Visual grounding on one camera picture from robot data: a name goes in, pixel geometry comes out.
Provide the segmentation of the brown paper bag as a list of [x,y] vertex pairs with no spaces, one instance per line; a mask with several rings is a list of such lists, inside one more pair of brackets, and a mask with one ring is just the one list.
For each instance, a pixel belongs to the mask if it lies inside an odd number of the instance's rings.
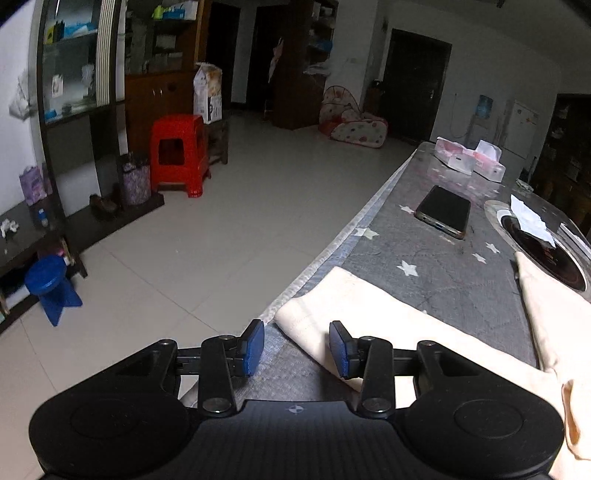
[[222,70],[209,63],[197,63],[193,77],[193,114],[199,115],[204,124],[222,119]]

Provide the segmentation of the white pink open box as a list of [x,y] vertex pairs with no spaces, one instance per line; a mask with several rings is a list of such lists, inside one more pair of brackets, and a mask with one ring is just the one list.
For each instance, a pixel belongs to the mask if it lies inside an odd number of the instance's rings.
[[476,165],[475,152],[462,144],[438,137],[435,143],[434,156],[448,168],[471,176]]

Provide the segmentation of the water dispenser with blue bottle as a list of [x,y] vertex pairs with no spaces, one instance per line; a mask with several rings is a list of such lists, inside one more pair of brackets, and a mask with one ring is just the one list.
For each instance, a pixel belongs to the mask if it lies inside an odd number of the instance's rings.
[[481,140],[486,140],[491,129],[491,116],[494,100],[486,95],[479,97],[475,113],[471,119],[466,141],[470,149],[475,149]]

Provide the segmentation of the white paper tissue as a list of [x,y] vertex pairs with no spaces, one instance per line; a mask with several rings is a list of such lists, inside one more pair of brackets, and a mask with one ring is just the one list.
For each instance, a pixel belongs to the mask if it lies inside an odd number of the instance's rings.
[[548,244],[552,248],[556,247],[554,237],[547,228],[546,223],[535,211],[530,209],[515,195],[511,195],[510,197],[510,209],[519,222],[520,229],[523,232]]

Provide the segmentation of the cream white garment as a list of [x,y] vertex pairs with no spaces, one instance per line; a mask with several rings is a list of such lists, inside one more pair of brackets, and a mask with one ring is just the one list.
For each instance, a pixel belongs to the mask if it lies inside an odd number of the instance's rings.
[[589,465],[590,303],[525,254],[353,255],[276,313],[330,372],[332,320],[399,348],[436,340],[542,396],[565,421],[564,456]]

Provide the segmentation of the polka dot play tent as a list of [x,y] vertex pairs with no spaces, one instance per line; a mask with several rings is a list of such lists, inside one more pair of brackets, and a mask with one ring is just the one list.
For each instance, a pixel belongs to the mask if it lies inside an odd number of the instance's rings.
[[318,130],[335,141],[380,149],[387,139],[388,123],[363,112],[345,87],[331,86],[322,98]]

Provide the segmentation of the pink tissue box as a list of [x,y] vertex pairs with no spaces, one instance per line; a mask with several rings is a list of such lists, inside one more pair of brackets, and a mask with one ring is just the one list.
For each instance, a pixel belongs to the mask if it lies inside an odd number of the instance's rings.
[[475,166],[473,171],[488,181],[501,183],[506,167],[500,162],[502,149],[485,140],[480,140],[473,151]]

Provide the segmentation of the red plastic stool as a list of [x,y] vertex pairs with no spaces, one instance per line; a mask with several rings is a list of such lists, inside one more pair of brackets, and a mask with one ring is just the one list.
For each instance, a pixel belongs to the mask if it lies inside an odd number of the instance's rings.
[[183,185],[188,197],[204,193],[204,178],[211,178],[204,120],[200,115],[173,114],[155,120],[150,131],[150,185]]

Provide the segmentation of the white refrigerator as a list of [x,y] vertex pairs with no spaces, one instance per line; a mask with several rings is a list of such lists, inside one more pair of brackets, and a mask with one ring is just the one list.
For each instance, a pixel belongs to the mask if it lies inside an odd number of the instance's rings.
[[538,126],[539,114],[517,100],[507,102],[500,136],[506,177],[518,178],[524,168]]

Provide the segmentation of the dark wooden door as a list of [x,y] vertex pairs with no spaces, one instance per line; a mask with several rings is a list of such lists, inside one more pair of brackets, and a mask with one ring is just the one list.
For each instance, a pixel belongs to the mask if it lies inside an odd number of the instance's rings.
[[401,29],[391,32],[381,105],[394,138],[429,140],[439,110],[452,45]]

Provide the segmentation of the purple patterned bin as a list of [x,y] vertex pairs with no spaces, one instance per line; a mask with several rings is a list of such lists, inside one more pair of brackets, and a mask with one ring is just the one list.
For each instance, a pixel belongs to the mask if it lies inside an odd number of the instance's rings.
[[123,191],[125,201],[130,206],[145,203],[151,196],[150,167],[148,165],[123,165]]

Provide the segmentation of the white remote control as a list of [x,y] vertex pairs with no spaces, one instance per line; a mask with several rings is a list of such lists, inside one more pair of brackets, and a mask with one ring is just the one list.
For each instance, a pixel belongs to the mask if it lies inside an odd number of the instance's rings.
[[566,224],[561,223],[559,229],[577,246],[577,248],[587,257],[591,258],[591,248],[578,237],[575,233],[573,233]]

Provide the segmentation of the dark display cabinet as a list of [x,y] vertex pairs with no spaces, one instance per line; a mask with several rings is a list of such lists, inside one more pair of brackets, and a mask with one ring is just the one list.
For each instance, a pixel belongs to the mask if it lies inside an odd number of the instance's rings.
[[121,1],[38,1],[30,44],[38,160],[62,211],[110,196],[117,159],[117,37]]

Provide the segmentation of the black smartphone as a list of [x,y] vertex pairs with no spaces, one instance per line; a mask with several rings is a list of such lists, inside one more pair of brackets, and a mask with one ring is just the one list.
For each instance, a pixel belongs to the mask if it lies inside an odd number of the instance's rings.
[[414,216],[428,225],[463,240],[472,203],[441,186],[434,186],[415,210]]

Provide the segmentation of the round black induction hob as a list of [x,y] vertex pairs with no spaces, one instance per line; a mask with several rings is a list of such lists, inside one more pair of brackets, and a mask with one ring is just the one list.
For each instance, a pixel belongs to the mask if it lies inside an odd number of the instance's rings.
[[504,241],[522,252],[536,266],[575,293],[590,301],[590,260],[563,231],[549,231],[549,243],[522,230],[510,206],[497,200],[484,204],[487,219]]

